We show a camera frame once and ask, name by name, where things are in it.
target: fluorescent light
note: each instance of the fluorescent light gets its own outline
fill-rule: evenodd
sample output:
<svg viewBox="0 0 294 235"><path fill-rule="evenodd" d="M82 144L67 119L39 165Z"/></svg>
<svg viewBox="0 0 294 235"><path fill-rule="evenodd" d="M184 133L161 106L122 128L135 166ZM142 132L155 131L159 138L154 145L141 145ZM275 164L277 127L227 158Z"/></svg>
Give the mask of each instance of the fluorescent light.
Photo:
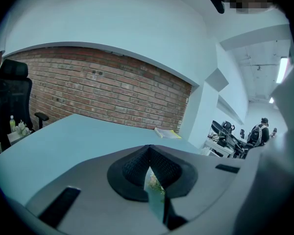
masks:
<svg viewBox="0 0 294 235"><path fill-rule="evenodd" d="M278 84L282 83L287 65L288 65L288 58L281 58L279 74L278 74L278 78L276 79L276 82Z"/></svg>

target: plastic bottle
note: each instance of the plastic bottle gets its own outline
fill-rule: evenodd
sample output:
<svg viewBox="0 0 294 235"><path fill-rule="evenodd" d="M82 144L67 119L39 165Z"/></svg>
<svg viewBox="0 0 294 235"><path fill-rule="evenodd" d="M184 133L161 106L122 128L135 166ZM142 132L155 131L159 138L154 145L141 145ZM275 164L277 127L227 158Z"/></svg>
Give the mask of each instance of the plastic bottle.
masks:
<svg viewBox="0 0 294 235"><path fill-rule="evenodd" d="M13 119L13 115L11 115L10 127L11 127L11 132L15 132L15 120Z"/></svg>

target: black slot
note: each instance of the black slot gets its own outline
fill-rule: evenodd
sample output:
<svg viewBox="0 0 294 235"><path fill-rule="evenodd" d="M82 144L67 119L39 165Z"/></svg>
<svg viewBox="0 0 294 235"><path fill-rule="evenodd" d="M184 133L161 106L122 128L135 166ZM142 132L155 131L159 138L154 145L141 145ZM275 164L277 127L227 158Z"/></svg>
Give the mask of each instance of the black slot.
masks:
<svg viewBox="0 0 294 235"><path fill-rule="evenodd" d="M39 219L51 227L56 228L79 194L80 189L72 187L65 188L47 209L44 210L39 216Z"/></svg>
<svg viewBox="0 0 294 235"><path fill-rule="evenodd" d="M229 166L229 165L225 165L225 164L217 165L216 169L225 170L225 171L232 172L232 173L238 173L240 170L238 167L233 167L233 166Z"/></svg>

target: black chair backrest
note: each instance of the black chair backrest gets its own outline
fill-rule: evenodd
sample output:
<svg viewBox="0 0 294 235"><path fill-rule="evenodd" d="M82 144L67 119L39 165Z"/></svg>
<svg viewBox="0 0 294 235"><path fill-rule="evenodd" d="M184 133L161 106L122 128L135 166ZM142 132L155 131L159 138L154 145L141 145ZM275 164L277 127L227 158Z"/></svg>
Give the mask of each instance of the black chair backrest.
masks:
<svg viewBox="0 0 294 235"><path fill-rule="evenodd" d="M6 59L0 68L0 142L6 141L11 133L11 115L16 125L22 120L29 129L33 127L29 116L32 81L27 75L25 63Z"/></svg>

